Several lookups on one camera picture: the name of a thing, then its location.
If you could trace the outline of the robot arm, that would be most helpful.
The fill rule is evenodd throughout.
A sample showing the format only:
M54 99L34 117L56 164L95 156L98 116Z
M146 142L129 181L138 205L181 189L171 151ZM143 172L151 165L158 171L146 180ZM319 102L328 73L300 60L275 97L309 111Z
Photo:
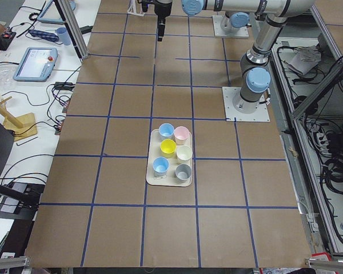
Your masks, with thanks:
M252 48L240 61L243 84L240 93L233 98L233 107L244 114L252 114L258 108L262 94L271 81L265 66L271 49L287 19L301 15L314 1L182 1L182 9L187 15L197 15L202 10L241 11L266 14Z
M226 11L220 23L223 37L247 38L249 16L244 12Z

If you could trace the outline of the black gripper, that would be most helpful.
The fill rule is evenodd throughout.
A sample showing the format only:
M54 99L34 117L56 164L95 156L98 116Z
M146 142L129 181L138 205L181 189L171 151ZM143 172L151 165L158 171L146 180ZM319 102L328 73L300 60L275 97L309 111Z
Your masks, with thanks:
M166 17L171 14L172 11L172 0L155 0L154 1L154 12L158 16L157 19L157 41L162 42L165 26Z

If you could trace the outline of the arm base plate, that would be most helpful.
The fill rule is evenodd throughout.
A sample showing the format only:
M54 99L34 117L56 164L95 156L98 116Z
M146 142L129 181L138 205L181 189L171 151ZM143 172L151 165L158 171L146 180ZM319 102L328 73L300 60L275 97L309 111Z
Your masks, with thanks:
M230 17L214 15L212 18L215 37L248 39L246 25L249 23L249 16L246 13L234 13Z
M222 94L225 119L228 122L270 122L266 98L261 95L258 102L247 102L240 94L240 87L223 87Z

